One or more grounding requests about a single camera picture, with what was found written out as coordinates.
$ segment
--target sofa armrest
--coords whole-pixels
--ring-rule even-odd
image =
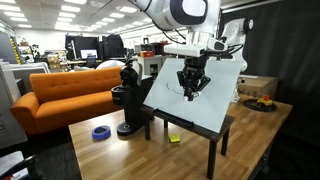
[[[29,135],[38,133],[34,117],[39,106],[39,101],[34,92],[29,92],[20,97],[10,108],[13,116]]]

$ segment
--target whiteboard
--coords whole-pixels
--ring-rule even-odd
[[[183,67],[184,59],[168,58],[144,104],[219,133],[236,87],[241,62],[207,61],[205,74],[211,81],[201,96],[193,101],[184,101],[184,90],[178,82],[177,71]]]

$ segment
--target wooden surface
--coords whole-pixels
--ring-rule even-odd
[[[244,107],[248,97],[241,97],[227,113],[235,121],[226,156],[218,144],[215,179],[247,179],[292,109],[276,102],[276,112],[257,112]],[[123,121],[123,111],[117,111],[69,126],[83,179],[206,179],[208,139],[170,123],[164,129],[161,119],[150,122],[150,141],[144,139],[144,128],[118,137],[116,127]],[[110,126],[111,136],[95,142],[91,130],[99,125]],[[178,134],[181,142],[169,143],[170,133]]]

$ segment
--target ceiling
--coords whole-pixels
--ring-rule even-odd
[[[240,1],[250,1],[250,0],[222,0],[222,5],[232,4],[234,2]],[[136,11],[134,13],[125,13],[120,12],[119,8],[123,6],[135,8],[128,0],[94,0],[94,4],[100,4],[102,7],[95,7],[91,4],[92,0],[87,0],[87,2],[83,5],[68,3],[65,0],[15,0],[16,4],[10,3],[2,3],[4,5],[18,6],[21,9],[21,13],[27,18],[27,22],[17,22],[12,21],[9,16],[5,15],[5,10],[0,9],[0,20],[2,20],[7,25],[11,26],[13,29],[21,28],[19,24],[27,24],[31,25],[32,29],[45,29],[45,30],[56,30],[56,23],[59,17],[60,12],[62,11],[62,5],[79,7],[80,12],[70,12],[76,15],[75,18],[72,18],[71,25],[77,25],[77,29],[79,31],[83,31],[87,27],[90,27],[96,24],[98,21],[101,21],[103,18],[110,18],[109,15],[111,13],[121,13],[124,14],[124,18],[113,18],[114,22],[108,22],[107,25],[102,26],[96,30],[93,30],[95,33],[106,33],[111,30],[115,30],[118,28],[123,28],[127,24],[132,24],[135,21],[142,21],[147,18],[143,12]],[[152,24],[151,22],[144,22],[145,26],[148,24]]]

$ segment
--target box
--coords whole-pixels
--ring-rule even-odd
[[[140,56],[141,57],[153,57],[154,53],[152,51],[141,51]]]
[[[254,97],[263,97],[269,95],[271,99],[275,98],[278,86],[278,79],[266,76],[241,75],[245,82],[239,84],[239,92]]]
[[[52,63],[59,63],[59,57],[58,55],[51,55],[47,57],[49,64]]]
[[[60,69],[61,67],[60,67],[60,64],[58,63],[58,64],[50,64],[49,68],[50,69]]]

